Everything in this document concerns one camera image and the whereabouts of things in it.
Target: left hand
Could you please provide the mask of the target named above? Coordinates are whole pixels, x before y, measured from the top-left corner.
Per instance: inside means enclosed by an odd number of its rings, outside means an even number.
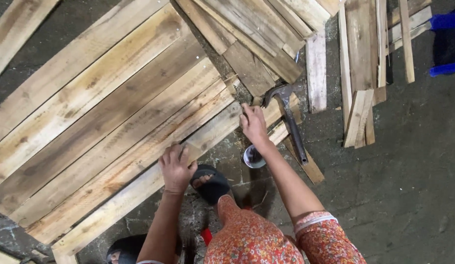
[[[196,160],[190,165],[188,162],[189,149],[187,147],[182,150],[180,144],[175,144],[166,148],[166,152],[159,158],[159,166],[166,184],[165,191],[178,195],[184,194],[190,179],[198,168]]]

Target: hammer handle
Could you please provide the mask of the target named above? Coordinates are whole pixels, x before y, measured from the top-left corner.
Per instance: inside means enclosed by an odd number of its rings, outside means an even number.
[[[304,151],[303,141],[301,140],[301,134],[299,134],[299,129],[294,119],[293,112],[289,107],[289,98],[283,99],[282,101],[285,109],[286,123],[289,126],[289,132],[293,138],[294,151],[298,157],[299,163],[301,165],[307,165],[309,161],[307,160],[306,152]]]

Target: orange floral clothing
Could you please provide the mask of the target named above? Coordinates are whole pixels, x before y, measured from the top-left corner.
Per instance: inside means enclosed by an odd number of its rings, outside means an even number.
[[[219,199],[218,213],[223,229],[208,245],[205,263],[304,263],[293,239],[258,214],[240,209],[229,195]],[[295,226],[295,234],[311,264],[365,264],[328,212],[307,215]]]

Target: hammer head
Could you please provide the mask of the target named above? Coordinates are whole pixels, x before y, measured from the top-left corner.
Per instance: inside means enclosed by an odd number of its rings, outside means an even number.
[[[289,98],[291,93],[293,93],[293,86],[290,84],[273,87],[265,94],[263,106],[267,107],[275,95],[279,96],[279,98],[283,100]]]

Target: hand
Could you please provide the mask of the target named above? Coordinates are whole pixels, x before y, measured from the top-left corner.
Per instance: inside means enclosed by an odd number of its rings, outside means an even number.
[[[243,103],[244,114],[240,116],[242,132],[254,144],[258,151],[263,150],[271,141],[266,133],[266,122],[260,106],[248,106]]]
[[[189,149],[187,147],[182,150],[180,144],[175,144],[166,148],[166,152],[159,158],[166,192],[177,195],[184,194],[193,173],[198,168],[196,161],[193,161],[190,166],[188,162]]]

